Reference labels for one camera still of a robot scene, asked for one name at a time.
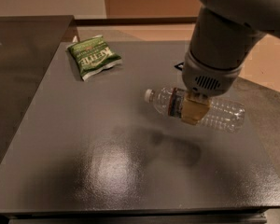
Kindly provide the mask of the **tan taped gripper finger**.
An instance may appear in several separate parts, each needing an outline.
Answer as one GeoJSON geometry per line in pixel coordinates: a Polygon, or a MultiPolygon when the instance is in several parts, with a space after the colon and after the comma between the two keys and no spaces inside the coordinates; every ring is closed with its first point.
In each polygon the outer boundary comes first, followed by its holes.
{"type": "Polygon", "coordinates": [[[187,91],[181,109],[181,120],[197,125],[210,110],[210,99],[202,94],[187,91]]]}

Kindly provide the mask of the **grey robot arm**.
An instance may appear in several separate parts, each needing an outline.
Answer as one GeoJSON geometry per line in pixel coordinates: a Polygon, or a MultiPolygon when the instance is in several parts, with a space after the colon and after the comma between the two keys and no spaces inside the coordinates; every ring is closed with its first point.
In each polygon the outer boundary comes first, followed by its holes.
{"type": "Polygon", "coordinates": [[[199,16],[182,70],[187,88],[181,119],[190,124],[226,93],[252,48],[266,35],[280,38],[280,0],[199,0],[199,16]]]}

